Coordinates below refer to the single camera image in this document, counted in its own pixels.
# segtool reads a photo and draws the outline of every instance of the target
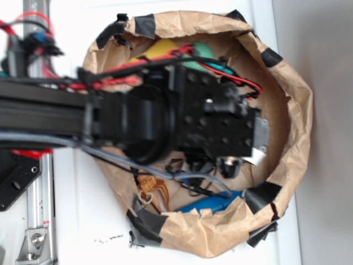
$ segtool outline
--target black wire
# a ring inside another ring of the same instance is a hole
[[[73,78],[60,78],[60,79],[53,79],[53,78],[31,78],[31,77],[1,77],[1,81],[8,81],[14,83],[25,83],[25,84],[76,84],[82,83],[79,79]]]
[[[210,58],[177,57],[177,58],[173,58],[173,59],[146,62],[141,65],[131,66],[129,68],[125,68],[125,69],[121,69],[121,70],[116,70],[116,71],[111,71],[111,72],[103,72],[103,73],[95,75],[96,79],[94,81],[101,80],[105,77],[119,78],[119,77],[130,75],[132,73],[136,73],[138,71],[142,71],[143,69],[148,69],[148,68],[157,67],[157,66],[172,65],[172,64],[176,64],[178,62],[212,62],[212,63],[216,63],[218,65],[222,65],[222,62],[217,61],[215,59],[210,59]]]
[[[129,170],[129,169],[127,169],[127,168],[125,168],[125,167],[123,167],[121,165],[118,165],[118,164],[115,164],[113,162],[110,162],[109,160],[106,160],[106,159],[104,159],[102,157],[99,157],[99,156],[96,156],[96,155],[92,155],[92,154],[90,154],[90,155],[95,157],[95,158],[97,158],[97,159],[99,159],[99,160],[101,160],[101,161],[103,161],[103,162],[105,162],[105,163],[108,163],[108,164],[110,164],[112,166],[115,166],[115,167],[117,167],[117,168],[119,168],[119,169],[121,169],[121,170],[123,170],[123,171],[125,171],[127,173],[131,173],[131,174],[134,174],[134,175],[152,175],[152,174],[147,173],[147,172],[146,173],[141,173],[141,172],[138,172],[138,171]]]
[[[217,165],[215,164],[215,171],[214,171],[214,173],[213,173],[213,175],[215,176],[216,174],[217,174]],[[210,181],[209,182],[209,184],[205,187],[205,188],[203,188],[203,189],[208,189],[210,186],[211,186],[211,184],[212,184],[212,182]],[[191,197],[198,197],[198,196],[200,196],[200,195],[204,195],[204,194],[202,194],[202,193],[196,193],[196,194],[192,194],[192,190],[189,190],[189,195],[191,196]]]
[[[19,20],[19,21],[13,21],[10,23],[6,23],[3,25],[0,25],[0,28],[6,28],[7,26],[12,26],[12,25],[16,25],[16,24],[33,24],[33,25],[37,25],[37,26],[41,27],[46,32],[50,32],[49,28],[44,26],[42,23],[37,22],[37,21],[33,21],[33,20],[29,20],[29,19],[23,19],[23,20]]]

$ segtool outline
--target yellow object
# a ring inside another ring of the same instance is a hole
[[[151,47],[149,47],[145,52],[139,54],[136,57],[131,58],[128,62],[138,61],[138,57],[145,56],[148,59],[161,56],[165,54],[168,50],[177,48],[176,44],[169,39],[157,40]]]

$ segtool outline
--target blue connector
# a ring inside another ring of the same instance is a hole
[[[233,75],[234,72],[231,71],[230,69],[227,69],[227,68],[224,68],[222,67],[221,65],[218,65],[216,63],[212,63],[212,62],[205,62],[206,65],[208,66],[211,66],[212,68],[216,69],[216,70],[219,70],[219,71],[222,71],[224,73],[227,73],[229,75]]]
[[[39,31],[33,34],[34,38],[39,41],[40,43],[43,43],[48,37],[46,36],[45,31]]]
[[[227,195],[228,192],[221,192],[222,195]],[[205,199],[199,200],[197,202],[191,203],[187,206],[181,207],[176,211],[181,211],[182,213],[188,213],[194,208],[200,213],[201,209],[210,208],[212,213],[214,214],[217,211],[225,210],[231,203],[236,199],[236,197],[240,197],[239,191],[232,191],[232,196],[228,199],[220,198],[220,197],[207,197]]]

